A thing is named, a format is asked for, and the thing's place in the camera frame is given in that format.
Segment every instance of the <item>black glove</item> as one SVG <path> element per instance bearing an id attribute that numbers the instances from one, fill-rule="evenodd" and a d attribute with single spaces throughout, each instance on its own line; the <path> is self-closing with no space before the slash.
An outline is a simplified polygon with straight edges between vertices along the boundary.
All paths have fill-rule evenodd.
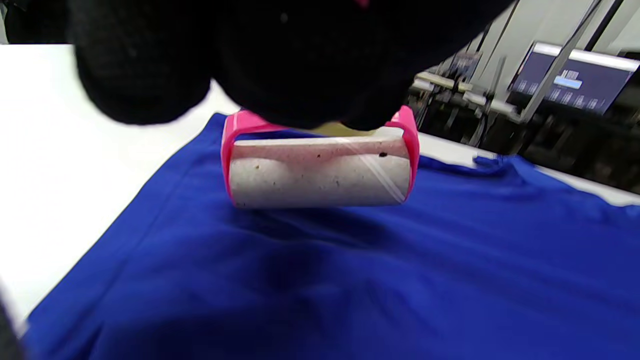
<path id="1" fill-rule="evenodd" d="M 464 47 L 511 2 L 67 1 L 80 78 L 117 121 L 172 121 L 214 78 L 272 123 L 341 120 L 359 130 L 384 125 L 416 73 Z"/>

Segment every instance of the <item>lint roller handle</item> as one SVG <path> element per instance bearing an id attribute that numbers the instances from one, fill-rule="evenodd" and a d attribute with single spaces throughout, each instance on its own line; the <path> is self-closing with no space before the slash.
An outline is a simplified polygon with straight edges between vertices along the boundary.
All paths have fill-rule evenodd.
<path id="1" fill-rule="evenodd" d="M 418 172 L 418 162 L 420 161 L 420 142 L 418 139 L 418 129 L 415 127 L 413 111 L 409 107 L 403 106 L 400 108 L 400 111 L 398 111 L 391 120 L 385 124 L 385 126 L 397 127 L 404 131 L 402 137 L 409 153 L 409 164 L 411 166 L 411 179 L 409 182 L 409 190 L 407 192 L 408 197 L 413 189 L 415 175 Z M 231 194 L 231 186 L 229 185 L 229 168 L 231 166 L 231 155 L 234 142 L 238 135 L 266 133 L 269 131 L 280 131 L 286 129 L 286 127 L 266 122 L 258 115 L 247 110 L 241 110 L 233 115 L 227 116 L 227 119 L 225 120 L 225 127 L 222 132 L 220 157 L 222 160 L 222 172 L 225 177 L 225 187 L 227 188 L 227 193 L 231 199 L 233 199 L 233 195 Z"/>

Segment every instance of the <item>table surface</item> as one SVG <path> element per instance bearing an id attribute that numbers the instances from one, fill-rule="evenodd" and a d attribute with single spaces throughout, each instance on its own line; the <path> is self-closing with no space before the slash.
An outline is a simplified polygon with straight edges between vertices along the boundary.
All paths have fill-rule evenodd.
<path id="1" fill-rule="evenodd" d="M 116 123 L 89 101 L 67 45 L 0 46 L 0 287 L 17 326 L 100 238 L 153 173 L 216 112 L 207 98 L 161 126 Z M 382 129 L 389 133 L 395 129 Z M 488 152 L 420 135 L 420 152 L 472 166 Z M 542 169 L 616 205 L 640 196 Z"/>

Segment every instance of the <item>computer monitor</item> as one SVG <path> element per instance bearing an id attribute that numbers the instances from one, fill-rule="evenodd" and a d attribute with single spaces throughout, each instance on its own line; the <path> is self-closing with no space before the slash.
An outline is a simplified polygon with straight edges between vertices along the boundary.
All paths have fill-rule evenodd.
<path id="1" fill-rule="evenodd" d="M 474 73 L 476 72 L 478 63 L 480 62 L 480 57 L 482 57 L 482 53 L 455 54 L 451 59 L 449 72 L 455 72 L 457 75 L 462 77 L 461 81 L 467 82 L 471 80 Z"/>
<path id="2" fill-rule="evenodd" d="M 533 43 L 509 89 L 533 95 L 560 50 L 561 47 L 557 45 Z M 573 50 L 545 98 L 558 104 L 604 114 L 638 67 L 638 60 Z"/>

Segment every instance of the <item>blue shirt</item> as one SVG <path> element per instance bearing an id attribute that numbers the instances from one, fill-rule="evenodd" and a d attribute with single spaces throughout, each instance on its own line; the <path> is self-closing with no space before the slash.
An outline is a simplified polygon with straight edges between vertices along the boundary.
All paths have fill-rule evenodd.
<path id="1" fill-rule="evenodd" d="M 32 359 L 640 359 L 638 208 L 423 157 L 402 206 L 240 210 L 224 118 L 32 312 Z"/>

